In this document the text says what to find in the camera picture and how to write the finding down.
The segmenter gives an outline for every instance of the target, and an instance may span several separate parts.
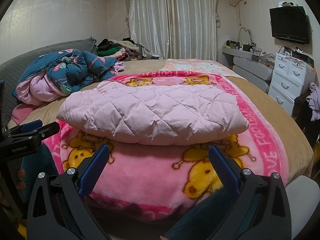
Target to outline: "beige bed sheet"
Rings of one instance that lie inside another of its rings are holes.
[[[158,71],[165,66],[166,60],[140,60],[124,62],[125,71],[121,74],[136,74]],[[284,144],[289,161],[289,181],[300,175],[310,175],[313,161],[313,151],[306,137],[297,126],[296,122],[288,113],[277,104],[271,97],[258,89],[247,80],[228,77],[239,89],[241,89],[248,98],[260,110],[268,122],[275,128]],[[82,90],[90,90],[97,87],[94,83]],[[66,100],[62,98],[52,103],[47,103],[34,110],[23,123],[34,120],[42,120],[43,124],[48,124],[56,120],[56,115],[61,104]],[[15,126],[14,121],[10,121],[8,127]]]

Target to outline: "white drawer cabinet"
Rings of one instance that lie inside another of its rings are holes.
[[[293,99],[301,95],[303,90],[303,85],[289,79],[288,76],[279,73],[277,70],[273,73],[271,83],[277,85],[277,87]]]
[[[271,96],[279,105],[281,105],[288,113],[292,113],[294,100],[275,84],[271,84],[269,89],[269,96]]]
[[[288,74],[290,60],[284,56],[276,56],[275,70],[281,72],[284,75]]]
[[[289,78],[292,78],[303,85],[306,78],[306,73],[307,71],[305,67],[301,67],[298,63],[292,61],[290,62],[288,72]]]
[[[268,92],[290,115],[294,99],[309,89],[316,71],[304,62],[276,54],[275,69]]]

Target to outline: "television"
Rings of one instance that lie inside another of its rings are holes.
[[[283,41],[309,44],[309,20],[302,6],[270,9],[272,37]]]

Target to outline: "pink fleece blanket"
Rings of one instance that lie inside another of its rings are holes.
[[[21,124],[37,108],[38,106],[20,104],[13,109],[11,119],[16,124]]]
[[[274,128],[249,98],[226,78],[190,71],[160,71],[112,78],[132,87],[148,85],[214,85],[236,96],[242,114],[250,123],[241,134],[189,146],[126,144],[86,134],[58,121],[60,132],[44,141],[59,173],[77,167],[106,143],[111,151],[91,198],[109,210],[122,211],[143,221],[183,215],[222,184],[208,160],[213,144],[255,174],[278,172],[288,180],[288,160]]]

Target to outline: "person's hand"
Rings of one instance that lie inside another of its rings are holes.
[[[19,179],[23,179],[25,177],[26,173],[23,169],[19,169],[17,172],[17,176]],[[24,190],[26,188],[26,184],[23,181],[19,181],[16,184],[17,190]],[[4,197],[1,189],[0,189],[0,203],[4,207],[10,207],[9,201]]]

